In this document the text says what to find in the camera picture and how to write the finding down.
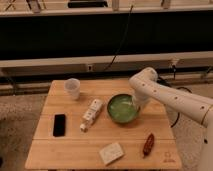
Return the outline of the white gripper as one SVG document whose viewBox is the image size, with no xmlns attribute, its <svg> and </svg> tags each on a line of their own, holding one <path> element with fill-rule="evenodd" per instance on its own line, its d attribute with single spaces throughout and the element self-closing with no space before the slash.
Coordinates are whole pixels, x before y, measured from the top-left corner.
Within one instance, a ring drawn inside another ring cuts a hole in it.
<svg viewBox="0 0 213 171">
<path fill-rule="evenodd" d="M 134 108 L 139 111 L 147 105 L 147 103 L 149 102 L 149 96 L 144 93 L 135 91 L 132 96 L 132 102 Z"/>
</svg>

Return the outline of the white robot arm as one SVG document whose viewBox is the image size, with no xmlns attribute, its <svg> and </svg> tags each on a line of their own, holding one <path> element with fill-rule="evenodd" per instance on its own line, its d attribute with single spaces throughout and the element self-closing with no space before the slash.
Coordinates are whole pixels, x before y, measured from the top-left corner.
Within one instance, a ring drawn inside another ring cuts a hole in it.
<svg viewBox="0 0 213 171">
<path fill-rule="evenodd" d="M 157 78 L 156 70 L 147 67 L 129 79 L 133 104 L 144 107 L 151 97 L 203 125 L 206 133 L 197 171 L 213 171 L 213 99 L 161 85 Z"/>
</svg>

